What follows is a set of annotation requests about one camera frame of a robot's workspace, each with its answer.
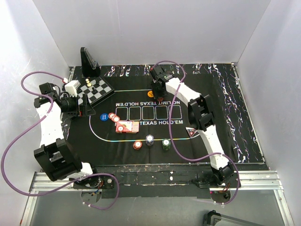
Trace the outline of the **blue small blind button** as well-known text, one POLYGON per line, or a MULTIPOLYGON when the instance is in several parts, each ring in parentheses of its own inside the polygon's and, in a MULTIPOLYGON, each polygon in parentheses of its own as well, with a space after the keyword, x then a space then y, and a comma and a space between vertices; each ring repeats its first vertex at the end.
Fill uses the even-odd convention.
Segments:
POLYGON ((100 115, 100 120, 101 121, 107 121, 109 119, 109 116, 107 113, 103 113, 100 115))

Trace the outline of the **red poker chip stack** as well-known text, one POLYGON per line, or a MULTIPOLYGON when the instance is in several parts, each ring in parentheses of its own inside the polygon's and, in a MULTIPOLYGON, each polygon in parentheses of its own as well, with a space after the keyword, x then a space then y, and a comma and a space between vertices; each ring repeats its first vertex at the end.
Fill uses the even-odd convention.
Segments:
POLYGON ((142 142, 141 141, 139 141, 139 140, 136 140, 134 143, 133 143, 133 148, 135 149, 135 150, 139 150, 141 147, 142 147, 142 142))

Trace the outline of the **triangular dealer button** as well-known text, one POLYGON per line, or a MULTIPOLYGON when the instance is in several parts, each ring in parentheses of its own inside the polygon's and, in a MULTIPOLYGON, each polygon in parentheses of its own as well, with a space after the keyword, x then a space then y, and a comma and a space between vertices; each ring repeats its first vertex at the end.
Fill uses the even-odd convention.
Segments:
POLYGON ((186 127, 186 131, 189 135, 189 137, 194 137, 195 134, 197 133, 197 130, 194 128, 186 127))

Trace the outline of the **yellow big blind button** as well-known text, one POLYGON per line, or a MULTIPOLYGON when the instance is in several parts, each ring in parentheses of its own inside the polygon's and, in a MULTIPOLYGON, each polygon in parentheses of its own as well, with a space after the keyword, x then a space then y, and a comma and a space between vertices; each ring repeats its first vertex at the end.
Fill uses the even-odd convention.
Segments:
POLYGON ((154 97, 154 95, 153 95, 153 92, 152 92, 152 91, 149 91, 149 92, 147 93, 147 95, 148 95, 148 97, 154 97))

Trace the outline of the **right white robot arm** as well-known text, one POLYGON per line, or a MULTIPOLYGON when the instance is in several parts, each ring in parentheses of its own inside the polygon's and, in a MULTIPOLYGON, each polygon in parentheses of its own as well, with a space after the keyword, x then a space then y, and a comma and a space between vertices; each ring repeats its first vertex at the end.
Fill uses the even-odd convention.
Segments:
POLYGON ((179 98, 187 106, 189 123, 202 138, 208 155, 198 159, 189 159, 182 156, 175 147, 171 123, 169 122, 170 141, 176 153, 189 162, 201 161, 207 157, 210 158, 213 183, 218 187, 226 186, 234 174, 235 164, 225 155, 219 141, 210 96, 203 96, 192 90, 183 82, 183 79, 180 80, 175 75, 167 73, 160 65, 154 65, 150 69, 150 75, 153 78, 151 90, 156 100, 164 98, 167 94, 172 94, 174 96, 172 103, 176 98, 179 98))

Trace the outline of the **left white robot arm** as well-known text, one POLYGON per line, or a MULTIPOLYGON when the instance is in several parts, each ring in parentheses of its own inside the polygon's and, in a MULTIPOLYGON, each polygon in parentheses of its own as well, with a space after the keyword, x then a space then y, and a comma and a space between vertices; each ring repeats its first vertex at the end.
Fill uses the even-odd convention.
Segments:
POLYGON ((82 162, 79 155, 64 138, 61 114, 70 117, 91 116, 95 110, 84 94, 78 95, 79 81, 65 84, 65 93, 55 90, 52 83, 40 85, 41 95, 34 100, 34 107, 41 119, 40 147, 34 150, 34 157, 51 181, 65 178, 84 177, 89 188, 96 188, 100 177, 89 163, 82 162))

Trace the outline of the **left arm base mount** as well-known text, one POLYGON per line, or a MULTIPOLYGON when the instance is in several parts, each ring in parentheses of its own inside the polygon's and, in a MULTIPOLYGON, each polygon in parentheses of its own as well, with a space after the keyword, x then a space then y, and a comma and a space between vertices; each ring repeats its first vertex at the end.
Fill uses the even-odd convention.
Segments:
POLYGON ((101 175, 86 178, 73 184, 74 189, 81 189, 83 202, 98 204, 101 199, 113 199, 115 197, 115 179, 111 176, 101 175))

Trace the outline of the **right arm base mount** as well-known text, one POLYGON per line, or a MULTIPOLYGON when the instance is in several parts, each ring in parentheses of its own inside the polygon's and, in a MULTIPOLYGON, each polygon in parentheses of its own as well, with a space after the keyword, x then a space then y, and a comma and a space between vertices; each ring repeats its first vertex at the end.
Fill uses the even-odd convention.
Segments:
POLYGON ((198 173, 194 179, 189 181, 190 184, 195 185, 200 189, 209 190, 210 198, 214 202, 222 203, 228 202, 232 198, 231 191, 236 191, 237 186, 240 188, 241 184, 238 181, 237 173, 226 182, 218 182, 211 172, 198 173))

